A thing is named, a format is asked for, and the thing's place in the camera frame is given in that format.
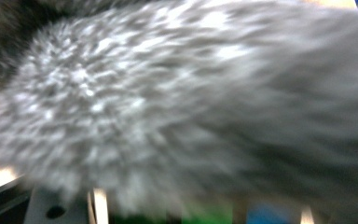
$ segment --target black surface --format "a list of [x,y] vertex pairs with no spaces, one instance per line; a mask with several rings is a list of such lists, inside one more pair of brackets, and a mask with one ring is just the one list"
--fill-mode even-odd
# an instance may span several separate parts
[[88,224],[86,197],[69,206],[60,203],[58,195],[44,189],[34,189],[24,224]]
[[0,187],[0,224],[22,224],[30,192],[19,185],[20,179]]

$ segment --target green object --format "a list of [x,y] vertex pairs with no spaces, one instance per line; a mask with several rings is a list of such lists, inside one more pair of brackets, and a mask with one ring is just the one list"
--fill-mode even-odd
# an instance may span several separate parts
[[[165,224],[166,220],[151,220],[145,217],[116,217],[115,224]],[[182,224],[231,224],[231,207],[209,208],[208,212],[202,216],[183,219]]]
[[182,224],[231,224],[232,223],[232,208],[231,207],[218,207],[209,209],[208,213],[184,219]]

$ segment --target cat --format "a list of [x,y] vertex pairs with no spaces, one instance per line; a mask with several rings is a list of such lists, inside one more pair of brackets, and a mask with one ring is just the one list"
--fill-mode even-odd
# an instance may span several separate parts
[[0,167],[69,202],[104,189],[124,216],[243,197],[358,223],[358,10],[73,10],[33,36],[0,90]]

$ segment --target gray cat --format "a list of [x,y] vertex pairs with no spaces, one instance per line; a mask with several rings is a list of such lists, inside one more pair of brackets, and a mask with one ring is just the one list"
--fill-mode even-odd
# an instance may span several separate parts
[[358,10],[68,8],[0,91],[1,167],[66,201],[105,189],[123,215],[191,215],[243,197],[358,223]]

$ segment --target gray fur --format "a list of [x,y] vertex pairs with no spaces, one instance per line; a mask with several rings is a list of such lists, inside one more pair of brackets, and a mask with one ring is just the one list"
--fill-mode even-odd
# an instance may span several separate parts
[[358,223],[358,10],[162,1],[51,25],[0,92],[0,166],[124,215],[243,196]]
[[0,0],[0,90],[16,74],[34,32],[60,16],[35,0]]

